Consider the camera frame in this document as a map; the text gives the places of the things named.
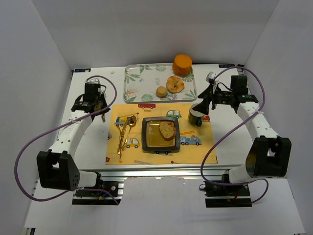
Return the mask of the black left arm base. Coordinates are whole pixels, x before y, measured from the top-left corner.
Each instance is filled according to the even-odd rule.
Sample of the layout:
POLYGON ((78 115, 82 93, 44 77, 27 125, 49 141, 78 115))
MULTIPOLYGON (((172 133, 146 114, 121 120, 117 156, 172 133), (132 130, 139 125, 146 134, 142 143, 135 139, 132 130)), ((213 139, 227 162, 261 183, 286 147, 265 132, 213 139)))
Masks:
POLYGON ((124 183, 120 181, 97 180, 95 187, 74 192, 73 205, 117 206, 123 195, 124 183))

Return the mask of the toasted bread slice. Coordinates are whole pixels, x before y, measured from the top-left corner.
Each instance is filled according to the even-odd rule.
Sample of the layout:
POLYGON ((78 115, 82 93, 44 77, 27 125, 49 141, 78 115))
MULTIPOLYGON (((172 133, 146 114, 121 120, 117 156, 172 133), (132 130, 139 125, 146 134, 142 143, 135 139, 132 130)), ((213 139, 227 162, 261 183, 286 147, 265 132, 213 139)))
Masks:
POLYGON ((159 124, 159 130, 166 141, 170 141, 176 136, 175 124, 172 121, 162 121, 159 124))

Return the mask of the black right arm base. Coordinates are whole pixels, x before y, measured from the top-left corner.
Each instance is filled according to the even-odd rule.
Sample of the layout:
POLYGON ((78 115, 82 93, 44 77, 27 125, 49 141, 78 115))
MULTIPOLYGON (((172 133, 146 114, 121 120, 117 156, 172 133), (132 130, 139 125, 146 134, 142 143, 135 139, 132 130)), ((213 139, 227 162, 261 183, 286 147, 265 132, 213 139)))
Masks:
POLYGON ((205 181, 199 185, 199 190, 205 193, 205 206, 207 208, 252 207, 247 185, 221 186, 205 181))

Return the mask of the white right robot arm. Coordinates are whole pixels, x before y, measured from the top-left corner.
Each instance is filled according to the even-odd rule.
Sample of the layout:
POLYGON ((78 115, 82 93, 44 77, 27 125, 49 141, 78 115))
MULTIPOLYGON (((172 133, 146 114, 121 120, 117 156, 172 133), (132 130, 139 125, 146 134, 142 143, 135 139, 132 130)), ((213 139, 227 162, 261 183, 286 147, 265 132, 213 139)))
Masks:
POLYGON ((247 76, 231 76, 230 87, 219 88, 219 75, 210 72, 206 81, 209 86, 198 96, 201 103, 191 108, 191 111, 203 115, 209 114, 216 105, 229 105, 242 119, 242 123, 230 130, 225 137, 245 126, 253 141, 252 147, 243 165, 228 170, 225 185, 243 185, 258 178, 285 177, 291 153, 291 141, 283 138, 271 127, 262 109, 264 103, 259 103, 256 96, 249 94, 247 76))

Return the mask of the metal serving tongs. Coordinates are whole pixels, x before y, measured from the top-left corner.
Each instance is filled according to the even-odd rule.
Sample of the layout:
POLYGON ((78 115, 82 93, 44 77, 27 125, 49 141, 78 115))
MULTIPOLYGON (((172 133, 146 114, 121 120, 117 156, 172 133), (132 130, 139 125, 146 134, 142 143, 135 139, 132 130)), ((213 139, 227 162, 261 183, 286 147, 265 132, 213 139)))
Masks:
MULTIPOLYGON (((102 99, 102 106, 101 109, 105 109, 107 107, 107 102, 106 102, 106 95, 105 92, 101 93, 101 99, 102 99)), ((105 116, 106 110, 101 112, 101 119, 102 122, 104 123, 106 121, 106 116, 105 116)))

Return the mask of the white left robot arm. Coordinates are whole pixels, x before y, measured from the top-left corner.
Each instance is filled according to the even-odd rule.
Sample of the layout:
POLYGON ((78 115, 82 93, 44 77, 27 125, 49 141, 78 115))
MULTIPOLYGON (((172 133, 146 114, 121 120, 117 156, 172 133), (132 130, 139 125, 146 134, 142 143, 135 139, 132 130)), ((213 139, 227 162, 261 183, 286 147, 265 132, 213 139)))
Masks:
POLYGON ((69 125, 64 127, 55 143, 37 155, 39 179, 43 188, 75 191, 97 185, 98 174, 80 171, 74 161, 76 149, 96 116, 105 121, 107 107, 104 87, 99 77, 86 80, 84 93, 75 99, 69 116, 69 125))

